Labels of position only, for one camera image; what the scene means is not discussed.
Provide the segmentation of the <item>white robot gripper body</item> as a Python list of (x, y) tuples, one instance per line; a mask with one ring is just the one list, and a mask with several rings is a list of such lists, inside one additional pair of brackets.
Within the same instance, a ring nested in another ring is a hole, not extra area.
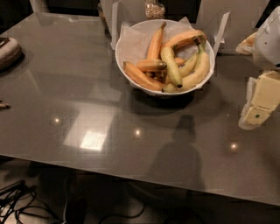
[(270, 13), (257, 31), (253, 60), (263, 70), (280, 69), (280, 6)]

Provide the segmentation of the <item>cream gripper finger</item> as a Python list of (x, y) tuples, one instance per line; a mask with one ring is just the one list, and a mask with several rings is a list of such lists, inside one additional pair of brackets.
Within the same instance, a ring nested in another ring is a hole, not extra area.
[(280, 73), (265, 71), (258, 78), (250, 77), (247, 84), (239, 127), (253, 130), (260, 127), (280, 104)]
[(250, 55), (253, 52), (253, 45), (255, 43), (256, 33), (252, 33), (246, 37), (235, 50), (242, 55)]

